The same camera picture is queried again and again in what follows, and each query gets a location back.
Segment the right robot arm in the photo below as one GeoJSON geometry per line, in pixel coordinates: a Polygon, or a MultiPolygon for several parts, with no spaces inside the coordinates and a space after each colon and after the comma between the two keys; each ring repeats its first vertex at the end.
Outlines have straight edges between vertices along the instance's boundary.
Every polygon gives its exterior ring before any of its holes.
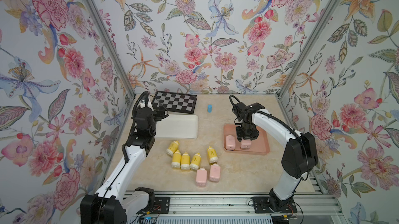
{"type": "Polygon", "coordinates": [[[232,112],[236,116],[236,137],[240,143],[258,139],[258,127],[266,131],[284,148],[281,164],[283,173],[269,192],[269,205],[275,209],[293,202],[293,195],[302,180],[307,180],[310,171],[318,164],[315,137],[301,133],[284,121],[273,116],[259,103],[245,105],[231,95],[232,112]]]}

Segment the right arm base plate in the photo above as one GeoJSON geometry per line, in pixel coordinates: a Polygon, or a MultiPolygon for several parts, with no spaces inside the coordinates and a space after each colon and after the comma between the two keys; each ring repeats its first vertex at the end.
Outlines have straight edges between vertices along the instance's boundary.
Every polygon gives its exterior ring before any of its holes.
{"type": "Polygon", "coordinates": [[[280,200],[277,197],[252,197],[249,206],[256,214],[297,214],[297,207],[293,198],[280,200]]]}

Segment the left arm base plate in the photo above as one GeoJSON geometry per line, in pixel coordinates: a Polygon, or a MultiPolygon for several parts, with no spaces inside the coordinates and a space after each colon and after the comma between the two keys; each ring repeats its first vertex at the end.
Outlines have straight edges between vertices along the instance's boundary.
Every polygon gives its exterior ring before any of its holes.
{"type": "Polygon", "coordinates": [[[150,199],[146,207],[136,208],[132,215],[137,214],[168,214],[170,208],[170,197],[155,197],[150,199]]]}

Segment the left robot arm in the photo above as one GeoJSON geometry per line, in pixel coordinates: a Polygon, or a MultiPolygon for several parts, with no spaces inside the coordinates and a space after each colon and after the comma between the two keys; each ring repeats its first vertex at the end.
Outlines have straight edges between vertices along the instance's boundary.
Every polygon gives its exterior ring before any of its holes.
{"type": "Polygon", "coordinates": [[[122,145],[123,157],[117,167],[95,194],[86,195],[81,201],[82,224],[129,224],[135,215],[154,207],[152,189],[139,187],[132,195],[125,195],[155,142],[157,120],[148,93],[135,102],[132,118],[132,128],[122,145]]]}

